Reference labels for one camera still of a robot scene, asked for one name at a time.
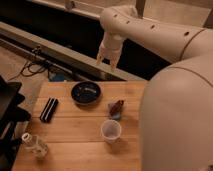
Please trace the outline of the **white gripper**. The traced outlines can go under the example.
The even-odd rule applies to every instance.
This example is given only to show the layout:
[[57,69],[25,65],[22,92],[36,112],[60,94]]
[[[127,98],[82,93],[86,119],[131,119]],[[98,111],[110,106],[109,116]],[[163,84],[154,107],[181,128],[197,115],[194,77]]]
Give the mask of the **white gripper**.
[[111,71],[114,71],[121,56],[124,41],[125,39],[117,34],[105,32],[99,46],[96,64],[99,65],[104,59],[108,59],[110,60]]

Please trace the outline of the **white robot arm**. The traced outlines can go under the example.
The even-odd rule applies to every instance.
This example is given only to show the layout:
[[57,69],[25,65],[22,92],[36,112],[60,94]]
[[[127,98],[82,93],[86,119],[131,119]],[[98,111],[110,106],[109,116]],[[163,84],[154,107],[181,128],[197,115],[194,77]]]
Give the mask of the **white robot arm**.
[[130,39],[171,63],[144,89],[142,171],[213,171],[213,29],[140,18],[133,6],[104,9],[100,24],[98,61],[115,68]]

